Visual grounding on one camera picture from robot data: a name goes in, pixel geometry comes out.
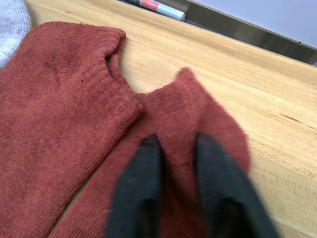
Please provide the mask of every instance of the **rust-colored knit sock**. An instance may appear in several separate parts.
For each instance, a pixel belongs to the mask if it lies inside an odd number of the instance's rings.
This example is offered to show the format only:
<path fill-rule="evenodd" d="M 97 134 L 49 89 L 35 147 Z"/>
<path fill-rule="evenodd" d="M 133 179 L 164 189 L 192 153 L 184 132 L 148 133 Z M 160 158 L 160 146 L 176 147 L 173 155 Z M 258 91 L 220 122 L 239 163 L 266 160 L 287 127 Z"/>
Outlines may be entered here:
<path fill-rule="evenodd" d="M 51 22 L 0 73 L 0 237 L 44 238 L 142 106 L 119 29 Z"/>
<path fill-rule="evenodd" d="M 189 69 L 182 69 L 173 83 L 138 98 L 144 106 L 142 117 L 93 174 L 50 238 L 102 237 L 116 182 L 142 139 L 152 133 L 158 136 L 167 166 L 160 205 L 163 238 L 197 238 L 206 234 L 193 165 L 198 132 L 217 139 L 248 172 L 250 156 L 244 132 Z"/>

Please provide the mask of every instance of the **wooden table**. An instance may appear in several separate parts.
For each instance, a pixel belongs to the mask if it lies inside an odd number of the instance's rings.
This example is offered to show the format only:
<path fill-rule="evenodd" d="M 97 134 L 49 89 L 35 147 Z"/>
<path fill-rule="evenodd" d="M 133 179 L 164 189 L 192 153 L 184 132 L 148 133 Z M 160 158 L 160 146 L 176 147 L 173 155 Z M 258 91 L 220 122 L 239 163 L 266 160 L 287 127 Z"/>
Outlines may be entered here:
<path fill-rule="evenodd" d="M 26 0 L 48 21 L 127 32 L 122 72 L 151 92 L 189 66 L 250 137 L 251 177 L 281 233 L 317 238 L 317 68 L 115 0 Z"/>

